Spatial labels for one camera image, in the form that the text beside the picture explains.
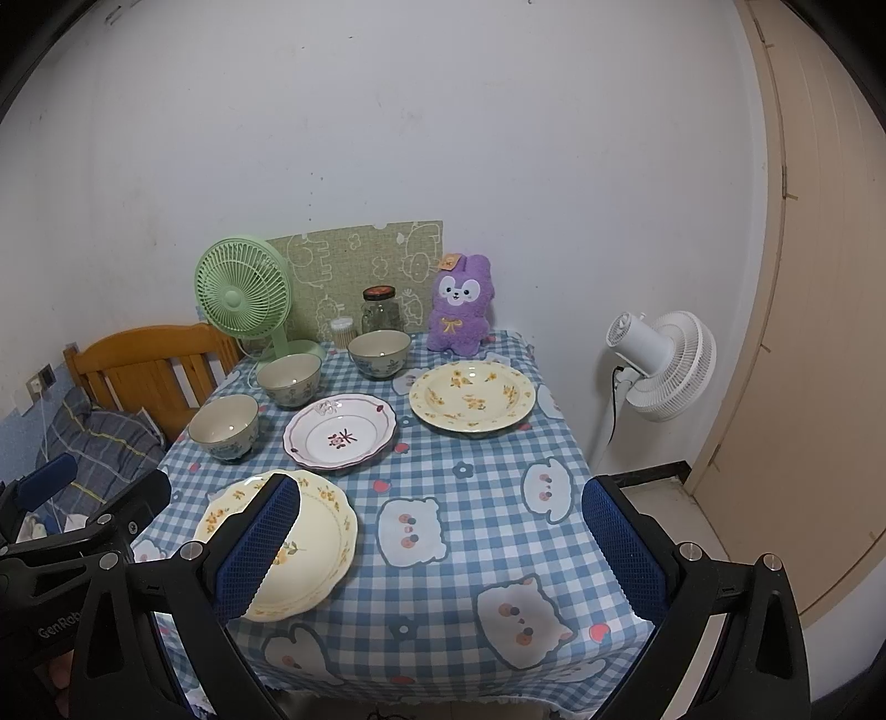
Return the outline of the yellow floral plate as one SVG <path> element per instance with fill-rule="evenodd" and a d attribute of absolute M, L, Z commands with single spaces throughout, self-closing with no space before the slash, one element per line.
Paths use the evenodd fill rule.
<path fill-rule="evenodd" d="M 414 415 L 433 428 L 493 434 L 529 417 L 536 388 L 507 364 L 461 360 L 420 375 L 410 388 L 409 402 Z"/>
<path fill-rule="evenodd" d="M 300 512 L 243 618 L 273 623 L 318 606 L 346 576 L 359 523 L 346 494 L 314 472 L 284 471 L 300 489 Z"/>

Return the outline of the green desk fan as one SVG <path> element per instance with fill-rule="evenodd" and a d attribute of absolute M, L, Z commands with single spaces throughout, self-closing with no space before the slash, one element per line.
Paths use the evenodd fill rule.
<path fill-rule="evenodd" d="M 206 321 L 236 341 L 269 341 L 270 358 L 326 353 L 316 341 L 287 335 L 293 284 L 287 261 L 266 240 L 227 237 L 200 256 L 195 300 Z"/>

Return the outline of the wall power socket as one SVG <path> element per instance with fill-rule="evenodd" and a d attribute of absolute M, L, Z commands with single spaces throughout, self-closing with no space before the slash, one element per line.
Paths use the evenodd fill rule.
<path fill-rule="evenodd" d="M 38 400 L 44 396 L 48 388 L 53 387 L 54 384 L 54 369 L 51 368 L 49 364 L 45 364 L 44 368 L 40 369 L 40 371 L 36 372 L 33 377 L 25 381 L 25 388 L 27 388 L 29 396 L 32 398 L 33 402 L 38 402 Z"/>

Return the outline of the white red-rimmed plate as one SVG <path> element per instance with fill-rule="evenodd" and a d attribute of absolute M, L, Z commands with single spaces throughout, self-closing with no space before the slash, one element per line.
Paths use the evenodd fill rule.
<path fill-rule="evenodd" d="M 386 449 L 396 426 L 395 411 L 383 399 L 335 394 L 297 411 L 284 430 L 282 445 L 308 470 L 345 470 Z"/>

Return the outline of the ceramic bowl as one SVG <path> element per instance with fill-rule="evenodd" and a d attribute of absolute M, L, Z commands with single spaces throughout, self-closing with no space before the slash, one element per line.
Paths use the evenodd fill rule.
<path fill-rule="evenodd" d="M 348 354 L 361 375 L 369 379 L 395 377 L 409 358 L 411 337 L 399 330 L 374 330 L 355 337 Z"/>
<path fill-rule="evenodd" d="M 236 462 L 246 456 L 258 440 L 258 402 L 247 394 L 211 400 L 198 409 L 186 432 L 213 459 Z"/>
<path fill-rule="evenodd" d="M 257 381 L 279 408 L 300 408 L 320 388 L 321 360 L 314 354 L 290 354 L 258 369 Z"/>

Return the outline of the white standing fan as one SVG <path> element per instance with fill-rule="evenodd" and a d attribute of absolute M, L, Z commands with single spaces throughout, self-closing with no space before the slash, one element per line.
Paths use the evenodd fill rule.
<path fill-rule="evenodd" d="M 688 311 L 653 321 L 622 312 L 608 327 L 605 345 L 619 362 L 610 373 L 610 402 L 591 466 L 601 462 L 616 438 L 625 405 L 653 423 L 674 420 L 706 392 L 718 360 L 712 332 Z"/>

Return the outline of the green patterned mat board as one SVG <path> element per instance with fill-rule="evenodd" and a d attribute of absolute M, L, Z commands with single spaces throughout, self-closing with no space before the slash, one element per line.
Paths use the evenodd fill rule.
<path fill-rule="evenodd" d="M 406 332 L 424 330 L 443 256 L 440 220 L 325 229 L 270 244 L 290 270 L 293 309 L 285 328 L 292 341 L 329 341 L 329 322 L 338 316 L 361 322 L 363 291 L 374 285 L 395 288 Z"/>

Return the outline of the glass jar red lid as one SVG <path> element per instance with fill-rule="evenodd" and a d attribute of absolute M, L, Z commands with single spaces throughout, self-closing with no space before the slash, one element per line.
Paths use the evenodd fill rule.
<path fill-rule="evenodd" d="M 392 285 L 374 285 L 362 293 L 362 333 L 403 330 L 396 291 Z"/>

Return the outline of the beige door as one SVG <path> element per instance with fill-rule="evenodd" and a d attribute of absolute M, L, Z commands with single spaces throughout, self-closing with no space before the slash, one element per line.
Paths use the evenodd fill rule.
<path fill-rule="evenodd" d="M 787 568 L 803 624 L 884 555 L 884 131 L 787 4 L 739 4 L 767 150 L 748 330 L 689 491 L 728 557 Z"/>

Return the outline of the blue checkered cat tablecloth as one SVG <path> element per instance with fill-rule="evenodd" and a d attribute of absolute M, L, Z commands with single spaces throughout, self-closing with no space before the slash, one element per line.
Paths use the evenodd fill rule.
<path fill-rule="evenodd" d="M 550 394 L 498 434 L 426 426 L 410 385 L 439 364 L 423 337 L 390 381 L 327 354 L 324 394 L 371 394 L 398 419 L 386 450 L 332 474 L 359 521 L 352 567 L 316 608 L 231 635 L 275 690 L 589 717 L 652 633 L 584 523 L 589 467 Z"/>

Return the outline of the blue plaid pillow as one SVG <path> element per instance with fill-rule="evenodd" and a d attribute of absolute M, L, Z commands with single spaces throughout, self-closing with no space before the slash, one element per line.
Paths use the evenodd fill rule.
<path fill-rule="evenodd" d="M 154 470 L 165 441 L 143 415 L 102 408 L 84 388 L 74 387 L 44 432 L 36 466 L 65 453 L 76 460 L 74 481 L 33 512 L 48 534 L 81 527 L 116 493 Z"/>

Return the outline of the purple plush bunny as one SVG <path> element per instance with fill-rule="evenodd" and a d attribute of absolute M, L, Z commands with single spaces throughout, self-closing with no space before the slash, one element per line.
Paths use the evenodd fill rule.
<path fill-rule="evenodd" d="M 428 349 L 476 356 L 490 334 L 494 298 L 491 261 L 485 255 L 449 254 L 439 263 L 431 294 Z"/>

